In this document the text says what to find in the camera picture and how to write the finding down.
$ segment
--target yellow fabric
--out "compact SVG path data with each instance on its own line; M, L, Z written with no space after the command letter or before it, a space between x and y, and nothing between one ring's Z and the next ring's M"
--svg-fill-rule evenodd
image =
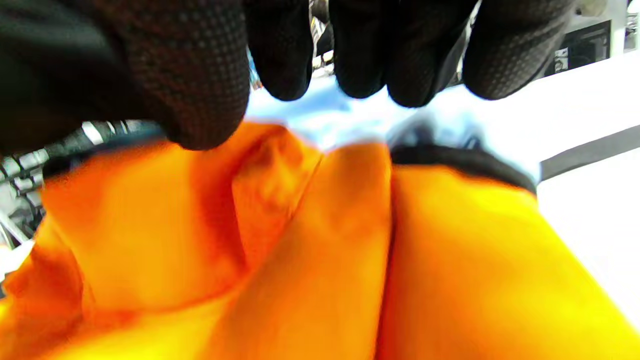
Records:
M5 359L640 359L535 198L243 124L48 181Z

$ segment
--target black trim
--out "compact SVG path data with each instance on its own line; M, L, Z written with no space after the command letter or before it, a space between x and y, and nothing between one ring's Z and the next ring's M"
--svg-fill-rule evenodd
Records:
M640 125L578 145L542 161L542 181L640 147Z
M536 194L536 185L524 174L477 149L455 149L434 145L402 147L391 152L398 165L448 165L472 176L490 177Z

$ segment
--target white surface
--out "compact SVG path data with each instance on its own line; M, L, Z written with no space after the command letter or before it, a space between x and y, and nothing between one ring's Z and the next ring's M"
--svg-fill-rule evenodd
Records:
M13 250L0 247L0 281L4 280L4 275L18 270L20 265L29 256L33 249L33 241L25 241L22 245Z

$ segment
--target gloved hand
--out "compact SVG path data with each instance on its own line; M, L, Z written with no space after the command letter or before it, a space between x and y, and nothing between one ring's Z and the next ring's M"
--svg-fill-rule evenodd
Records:
M464 51L477 0L331 0L335 73L350 96L388 85L403 106L442 90ZM483 0L465 52L463 80L485 99L528 84L559 46L574 0Z
M247 43L274 96L304 94L307 0L3 1L0 153L88 120L152 119L183 147L215 147L244 116Z
M484 0L465 56L475 94L530 82L575 0ZM476 0L331 0L343 91L388 85L404 106L444 88ZM301 97L314 46L308 0L5 0L0 3L0 152L37 149L84 120L153 119L188 149L224 142L246 108L246 45L266 89Z

